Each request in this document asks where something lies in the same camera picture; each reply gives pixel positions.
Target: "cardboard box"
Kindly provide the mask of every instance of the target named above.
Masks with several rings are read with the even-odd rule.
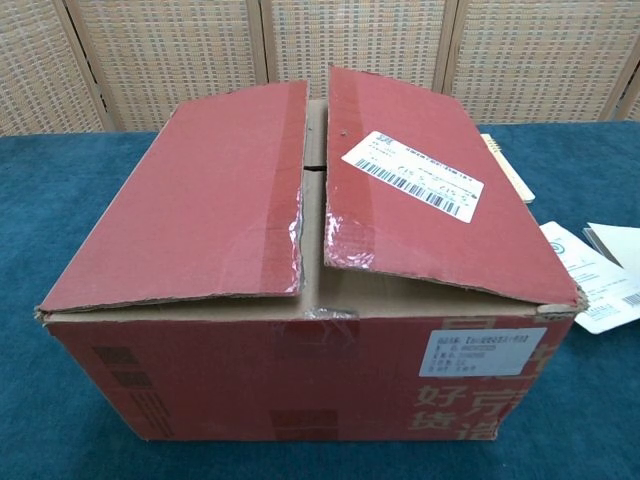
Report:
[[[39,307],[142,438],[493,439],[582,308],[455,100],[332,69],[328,172],[325,115],[182,105]],[[471,220],[342,160],[371,131],[482,182]]]

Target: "blue carpet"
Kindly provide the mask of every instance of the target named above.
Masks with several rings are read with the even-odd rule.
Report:
[[[482,130],[540,223],[640,226],[640,124]],[[0,138],[0,478],[639,478],[640,322],[572,327],[492,443],[139,440],[32,311],[153,138]]]

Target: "paper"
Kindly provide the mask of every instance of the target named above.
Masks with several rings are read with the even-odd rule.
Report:
[[[640,279],[607,260],[555,222],[542,232],[569,275],[584,290],[589,309],[576,322],[591,333],[602,333],[640,318]]]
[[[420,376],[520,375],[546,331],[545,327],[434,330]]]
[[[515,188],[516,192],[518,192],[518,195],[520,195],[522,201],[524,203],[533,202],[536,196],[533,194],[527,184],[524,183],[522,177],[518,175],[518,172],[515,171],[506,157],[502,154],[500,145],[498,145],[498,143],[488,133],[482,133],[480,136],[484,140],[484,143],[487,144],[487,147],[493,155],[493,158],[496,159],[496,162],[498,162],[498,165],[500,165],[500,168],[511,182],[511,185],[513,185],[513,188]]]
[[[376,131],[342,159],[465,223],[471,222],[484,186],[482,182]]]
[[[640,277],[640,228],[589,223],[585,235],[609,260]]]

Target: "white label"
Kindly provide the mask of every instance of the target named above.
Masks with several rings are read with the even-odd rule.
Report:
[[[602,333],[640,318],[640,278],[555,222],[540,229],[589,300],[589,309],[578,314],[576,323],[591,333]]]
[[[546,331],[546,327],[434,330],[420,376],[520,375]]]
[[[363,172],[465,223],[484,184],[380,132],[371,132],[342,159]]]

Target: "red cardboard box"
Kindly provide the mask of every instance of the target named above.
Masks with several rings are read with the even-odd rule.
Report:
[[[180,106],[39,318],[145,439],[495,438],[576,285],[455,100],[332,69],[325,173],[306,91]]]

